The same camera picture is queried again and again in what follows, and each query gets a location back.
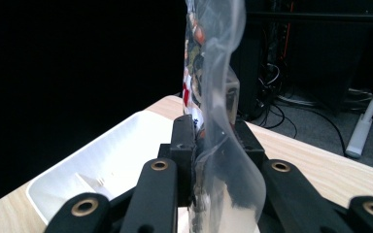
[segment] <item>table surface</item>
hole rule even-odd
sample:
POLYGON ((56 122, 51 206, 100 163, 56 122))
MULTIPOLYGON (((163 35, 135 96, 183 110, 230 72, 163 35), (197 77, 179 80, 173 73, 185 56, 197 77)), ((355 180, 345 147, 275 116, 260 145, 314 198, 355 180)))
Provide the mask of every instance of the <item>table surface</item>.
MULTIPOLYGON (((166 96, 146 111, 169 119, 182 115, 182 99, 166 96)), ((270 159, 295 165, 326 199, 348 207, 355 196, 373 196, 373 168, 248 123, 270 159)), ((43 232, 46 225, 26 197, 28 183, 0 199, 0 232, 43 232)))

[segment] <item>white tray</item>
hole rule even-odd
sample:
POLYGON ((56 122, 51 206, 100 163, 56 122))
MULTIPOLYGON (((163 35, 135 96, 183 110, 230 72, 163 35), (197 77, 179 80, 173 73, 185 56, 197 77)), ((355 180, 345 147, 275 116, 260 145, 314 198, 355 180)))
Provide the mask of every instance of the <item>white tray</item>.
POLYGON ((70 198, 97 192, 110 200, 138 182, 142 167, 171 142, 173 121, 138 112, 31 181, 26 195, 45 224, 70 198))

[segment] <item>transparent plastic film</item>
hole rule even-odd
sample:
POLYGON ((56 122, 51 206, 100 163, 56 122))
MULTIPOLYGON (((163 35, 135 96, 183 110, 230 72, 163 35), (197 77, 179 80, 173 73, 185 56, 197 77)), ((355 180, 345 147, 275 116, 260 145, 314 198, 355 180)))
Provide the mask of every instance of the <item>transparent plastic film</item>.
POLYGON ((265 202, 265 182, 233 131, 239 82, 229 67, 244 32, 245 2, 186 4, 184 112, 192 114, 197 129, 189 231, 252 233, 265 202))

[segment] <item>clear plastic bag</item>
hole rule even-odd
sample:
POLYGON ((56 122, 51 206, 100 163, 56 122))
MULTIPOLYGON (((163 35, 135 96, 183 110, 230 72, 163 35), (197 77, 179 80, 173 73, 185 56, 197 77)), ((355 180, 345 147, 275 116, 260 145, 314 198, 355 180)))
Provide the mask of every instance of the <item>clear plastic bag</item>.
POLYGON ((244 32, 245 2, 186 0, 186 4, 184 112, 192 114, 197 132, 189 231, 254 232, 265 201, 265 183, 233 132, 239 84, 229 67, 244 32))

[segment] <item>black background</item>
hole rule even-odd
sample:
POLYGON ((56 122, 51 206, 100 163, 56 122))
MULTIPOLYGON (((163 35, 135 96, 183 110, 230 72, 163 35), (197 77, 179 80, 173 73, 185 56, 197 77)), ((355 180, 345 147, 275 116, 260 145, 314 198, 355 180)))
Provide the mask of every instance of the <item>black background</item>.
POLYGON ((0 198, 180 92, 185 1, 0 1, 0 198))

